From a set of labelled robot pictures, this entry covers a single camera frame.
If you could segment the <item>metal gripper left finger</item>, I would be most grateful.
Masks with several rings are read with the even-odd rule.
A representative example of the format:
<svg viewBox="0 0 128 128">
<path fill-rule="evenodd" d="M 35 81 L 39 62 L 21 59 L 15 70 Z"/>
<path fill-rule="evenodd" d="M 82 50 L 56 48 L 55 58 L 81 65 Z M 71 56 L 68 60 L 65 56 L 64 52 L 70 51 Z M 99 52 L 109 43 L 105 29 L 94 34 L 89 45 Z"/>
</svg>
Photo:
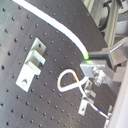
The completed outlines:
<svg viewBox="0 0 128 128">
<path fill-rule="evenodd" d="M 85 76 L 94 80 L 96 86 L 104 83 L 111 88 L 116 87 L 113 81 L 115 72 L 107 65 L 105 60 L 85 60 L 81 62 L 80 68 Z"/>
</svg>

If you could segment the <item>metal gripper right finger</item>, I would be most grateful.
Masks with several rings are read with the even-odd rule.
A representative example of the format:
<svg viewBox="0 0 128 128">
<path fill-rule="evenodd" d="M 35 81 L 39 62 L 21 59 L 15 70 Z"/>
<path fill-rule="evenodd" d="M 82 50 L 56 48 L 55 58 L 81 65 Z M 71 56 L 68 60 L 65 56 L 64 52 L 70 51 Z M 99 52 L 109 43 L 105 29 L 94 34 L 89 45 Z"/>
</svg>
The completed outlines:
<svg viewBox="0 0 128 128">
<path fill-rule="evenodd" d="M 99 60 L 106 60 L 108 63 L 108 66 L 111 67 L 111 59 L 110 59 L 110 49 L 109 48 L 103 48 L 101 51 L 93 51 L 89 53 L 90 59 L 99 59 Z"/>
</svg>

